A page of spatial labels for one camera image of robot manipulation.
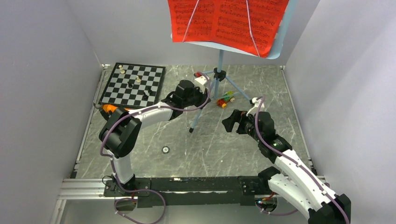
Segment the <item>orange toy microphone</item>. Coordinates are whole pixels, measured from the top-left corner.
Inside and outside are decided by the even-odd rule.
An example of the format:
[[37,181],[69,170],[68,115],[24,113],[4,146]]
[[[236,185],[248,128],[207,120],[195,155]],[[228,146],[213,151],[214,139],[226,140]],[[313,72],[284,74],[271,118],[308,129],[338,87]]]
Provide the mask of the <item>orange toy microphone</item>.
[[106,113],[113,113],[118,106],[111,105],[111,104],[105,104],[101,106],[101,109],[103,109]]

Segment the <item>red sheet music paper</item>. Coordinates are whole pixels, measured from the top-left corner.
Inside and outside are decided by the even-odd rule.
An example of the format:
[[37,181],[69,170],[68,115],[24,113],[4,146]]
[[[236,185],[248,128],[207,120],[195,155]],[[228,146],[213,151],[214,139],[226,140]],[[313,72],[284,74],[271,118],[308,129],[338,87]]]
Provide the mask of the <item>red sheet music paper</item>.
[[173,42],[214,43],[261,58],[280,55],[293,0],[169,0]]

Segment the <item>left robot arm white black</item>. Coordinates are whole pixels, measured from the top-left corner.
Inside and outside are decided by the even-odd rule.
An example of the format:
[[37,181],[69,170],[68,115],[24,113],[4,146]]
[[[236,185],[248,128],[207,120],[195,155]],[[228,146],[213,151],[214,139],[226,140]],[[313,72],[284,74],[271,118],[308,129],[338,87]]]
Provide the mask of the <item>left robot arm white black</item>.
[[112,112],[99,133],[100,154],[110,158],[116,190],[122,196],[135,189],[135,175],[130,153],[137,143],[140,130],[165,121],[170,121],[183,112],[203,108],[210,102],[210,79],[201,76],[194,81],[182,80],[176,89],[160,102],[141,109],[127,110],[118,107]]

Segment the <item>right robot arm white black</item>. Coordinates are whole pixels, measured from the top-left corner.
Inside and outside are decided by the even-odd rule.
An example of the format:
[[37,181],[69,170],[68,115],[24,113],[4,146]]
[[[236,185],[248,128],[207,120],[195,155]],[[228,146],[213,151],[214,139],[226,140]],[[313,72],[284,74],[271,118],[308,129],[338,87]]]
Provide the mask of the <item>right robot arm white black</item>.
[[275,124],[268,112],[255,115],[234,110],[222,120],[227,132],[238,124],[237,134],[247,134],[258,143],[261,154],[273,166],[258,174],[258,189],[269,194],[277,193],[292,204],[310,224],[349,224],[351,200],[337,194],[323,183],[300,160],[291,145],[276,133]]

